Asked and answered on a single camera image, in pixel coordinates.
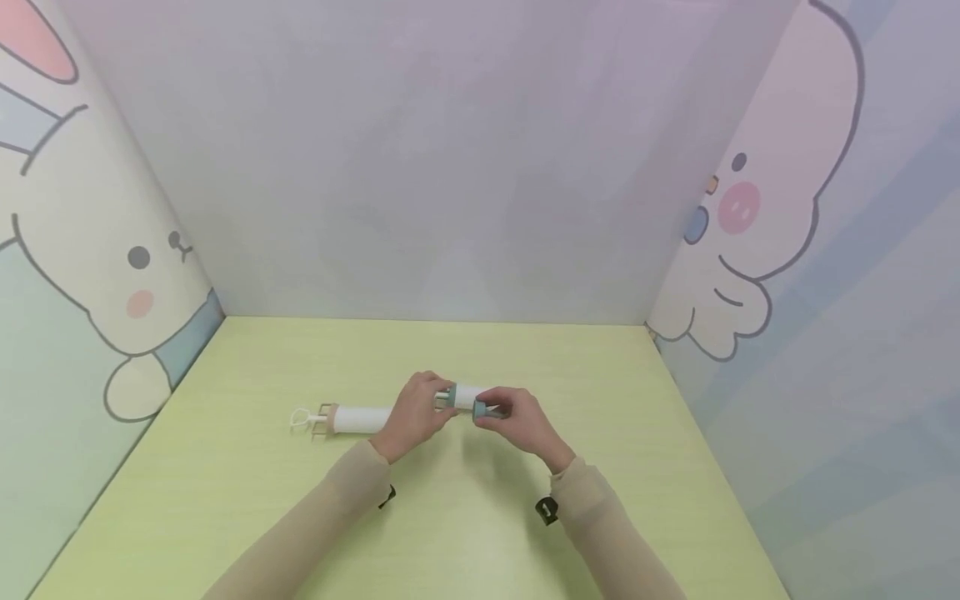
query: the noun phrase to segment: light green table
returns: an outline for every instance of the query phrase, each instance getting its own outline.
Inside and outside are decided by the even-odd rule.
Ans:
[[[514,385],[598,465],[690,600],[785,600],[642,327],[228,318],[34,600],[199,598],[357,438],[291,434],[298,406],[389,406],[413,371]],[[547,473],[453,420],[394,470],[300,598],[596,598]]]

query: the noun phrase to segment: wall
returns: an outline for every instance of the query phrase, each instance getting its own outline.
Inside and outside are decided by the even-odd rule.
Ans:
[[[0,597],[26,597],[221,320],[60,14],[0,0]]]
[[[230,314],[641,323],[796,1],[64,7]]]
[[[795,599],[957,598],[960,5],[828,5],[791,21],[649,325]]]

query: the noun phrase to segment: hand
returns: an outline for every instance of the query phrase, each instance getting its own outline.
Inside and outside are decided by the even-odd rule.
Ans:
[[[540,457],[550,472],[557,474],[573,462],[576,453],[550,424],[540,403],[526,390],[493,388],[477,397],[488,405],[496,405],[506,419],[481,417],[476,425],[490,429],[524,452]]]
[[[443,429],[457,411],[434,410],[434,395],[452,385],[432,371],[414,373],[400,390],[387,424],[370,438],[373,449],[392,465]]]

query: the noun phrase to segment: wrist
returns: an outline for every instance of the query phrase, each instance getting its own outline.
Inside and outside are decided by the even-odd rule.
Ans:
[[[373,434],[370,438],[370,445],[373,446],[377,454],[387,461],[388,465],[392,465],[406,454],[406,450],[402,448],[402,445],[391,436],[384,435],[383,431]]]
[[[569,445],[566,444],[563,440],[558,439],[556,442],[547,447],[543,452],[538,454],[540,459],[550,469],[550,473],[553,475],[558,475],[566,470],[570,466],[570,463],[573,462],[573,459],[577,457],[577,453],[573,451]]]

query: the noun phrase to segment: bunny ear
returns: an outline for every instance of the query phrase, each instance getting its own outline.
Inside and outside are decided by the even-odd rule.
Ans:
[[[58,84],[77,81],[77,63],[31,0],[0,0],[0,50]]]

